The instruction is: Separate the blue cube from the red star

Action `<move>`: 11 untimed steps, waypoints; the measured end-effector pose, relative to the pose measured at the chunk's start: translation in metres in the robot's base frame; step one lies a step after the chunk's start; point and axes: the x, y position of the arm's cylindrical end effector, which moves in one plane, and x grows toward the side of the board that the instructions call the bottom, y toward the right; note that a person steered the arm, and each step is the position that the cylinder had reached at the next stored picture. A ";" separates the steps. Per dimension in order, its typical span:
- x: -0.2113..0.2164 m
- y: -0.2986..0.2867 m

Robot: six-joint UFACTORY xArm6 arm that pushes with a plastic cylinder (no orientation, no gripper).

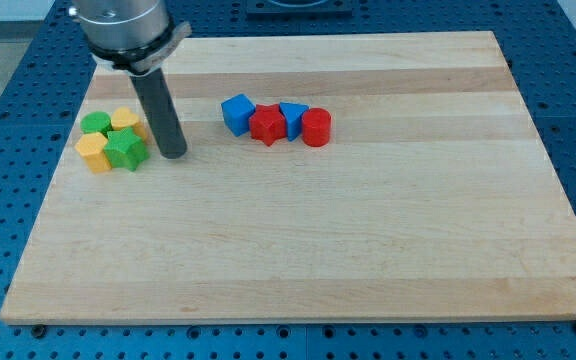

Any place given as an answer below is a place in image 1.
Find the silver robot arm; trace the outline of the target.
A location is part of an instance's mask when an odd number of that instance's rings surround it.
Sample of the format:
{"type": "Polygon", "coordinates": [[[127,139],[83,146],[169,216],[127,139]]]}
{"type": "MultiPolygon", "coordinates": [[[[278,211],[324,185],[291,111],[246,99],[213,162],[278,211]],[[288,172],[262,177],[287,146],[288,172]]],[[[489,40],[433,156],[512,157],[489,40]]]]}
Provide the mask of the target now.
{"type": "Polygon", "coordinates": [[[174,21],[164,0],[73,0],[67,14],[98,65],[133,77],[160,69],[192,33],[187,21],[174,21]]]}

